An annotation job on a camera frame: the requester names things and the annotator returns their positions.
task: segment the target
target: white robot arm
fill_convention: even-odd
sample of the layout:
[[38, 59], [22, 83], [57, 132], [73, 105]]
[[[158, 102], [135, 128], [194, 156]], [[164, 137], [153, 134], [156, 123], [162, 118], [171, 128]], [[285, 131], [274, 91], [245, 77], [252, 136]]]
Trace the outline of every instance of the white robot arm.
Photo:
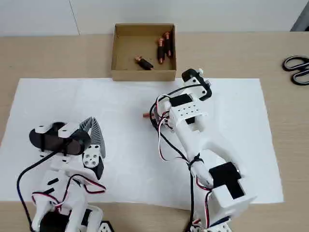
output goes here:
[[[183, 92], [157, 99], [153, 107], [156, 120], [152, 117], [151, 120], [157, 130], [166, 125], [175, 132], [184, 147], [191, 175], [196, 179], [195, 193], [206, 196], [205, 201], [195, 202], [191, 230], [198, 227], [215, 231], [223, 225], [227, 228], [226, 223], [244, 211], [256, 196], [241, 158], [209, 116], [204, 101], [211, 97], [212, 92], [210, 83], [205, 82], [201, 74], [201, 70], [185, 71], [182, 74]], [[201, 160], [199, 154], [204, 150], [211, 150], [226, 163], [214, 166]]]
[[[110, 223], [102, 221], [103, 211], [88, 205], [86, 197], [88, 193], [106, 190], [99, 183], [104, 169], [105, 146], [96, 119], [90, 117], [80, 124], [55, 122], [38, 126], [30, 132], [29, 138], [42, 151], [41, 160], [48, 158], [44, 151], [58, 153], [53, 156], [40, 187], [32, 193], [36, 213], [31, 230], [112, 232]], [[90, 191], [87, 188], [90, 185], [96, 186], [97, 190]]]

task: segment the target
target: white bracket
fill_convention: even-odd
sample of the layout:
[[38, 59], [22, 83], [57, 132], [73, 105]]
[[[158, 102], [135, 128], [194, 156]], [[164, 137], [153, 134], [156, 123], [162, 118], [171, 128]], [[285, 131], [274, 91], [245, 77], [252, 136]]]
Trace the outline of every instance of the white bracket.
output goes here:
[[53, 124], [51, 123], [51, 124], [48, 124], [46, 126], [38, 126], [34, 130], [38, 134], [44, 134], [44, 133], [48, 132], [52, 128], [52, 126], [53, 126]]
[[78, 123], [69, 122], [58, 130], [58, 136], [60, 138], [69, 138], [77, 129], [79, 129]]
[[179, 106], [171, 107], [169, 116], [171, 121], [175, 123], [172, 127], [176, 127], [181, 121], [198, 115], [206, 115], [203, 102], [192, 101]]
[[100, 145], [91, 145], [84, 151], [83, 163], [87, 168], [94, 168], [98, 165]]

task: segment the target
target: wooden tabletop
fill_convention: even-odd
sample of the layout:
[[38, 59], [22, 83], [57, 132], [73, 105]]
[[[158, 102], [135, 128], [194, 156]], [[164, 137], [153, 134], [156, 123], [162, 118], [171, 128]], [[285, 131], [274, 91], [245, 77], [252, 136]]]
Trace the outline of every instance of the wooden tabletop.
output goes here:
[[[232, 221], [233, 231], [308, 230], [309, 87], [293, 85], [281, 62], [309, 56], [309, 33], [188, 33], [176, 42], [178, 76], [201, 67], [205, 77], [261, 79], [285, 203], [252, 205]], [[0, 139], [19, 78], [110, 77], [111, 56], [111, 35], [0, 38]], [[152, 205], [98, 205], [116, 232], [181, 232], [189, 217]], [[0, 203], [0, 231], [28, 231], [20, 202]]]

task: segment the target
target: black scissor handle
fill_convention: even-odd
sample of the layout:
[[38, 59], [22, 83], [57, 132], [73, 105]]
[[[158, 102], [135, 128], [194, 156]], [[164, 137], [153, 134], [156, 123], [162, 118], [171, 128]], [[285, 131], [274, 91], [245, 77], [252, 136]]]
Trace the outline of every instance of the black scissor handle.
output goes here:
[[[291, 60], [300, 60], [302, 61], [301, 64], [296, 64], [294, 66], [288, 66], [288, 62]], [[282, 63], [283, 70], [289, 72], [289, 71], [295, 71], [295, 70], [301, 70], [305, 69], [307, 66], [309, 66], [309, 58], [306, 56], [291, 56], [285, 59]]]
[[298, 86], [308, 86], [309, 85], [309, 80], [308, 81], [298, 81], [297, 80], [298, 77], [304, 76], [304, 75], [307, 75], [307, 74], [309, 74], [309, 69], [305, 69], [302, 72], [295, 73], [294, 75], [292, 75], [291, 81], [295, 85], [298, 85]]

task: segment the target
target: cardboard box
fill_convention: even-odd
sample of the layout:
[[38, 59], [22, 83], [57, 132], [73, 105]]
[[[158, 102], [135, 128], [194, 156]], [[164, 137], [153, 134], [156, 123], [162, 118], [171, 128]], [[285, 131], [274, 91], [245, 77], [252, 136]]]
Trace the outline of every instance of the cardboard box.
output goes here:
[[[173, 58], [157, 60], [158, 39], [171, 31]], [[154, 66], [144, 70], [135, 57], [142, 56]], [[173, 24], [116, 24], [112, 51], [114, 81], [173, 81], [176, 76], [175, 26]]]

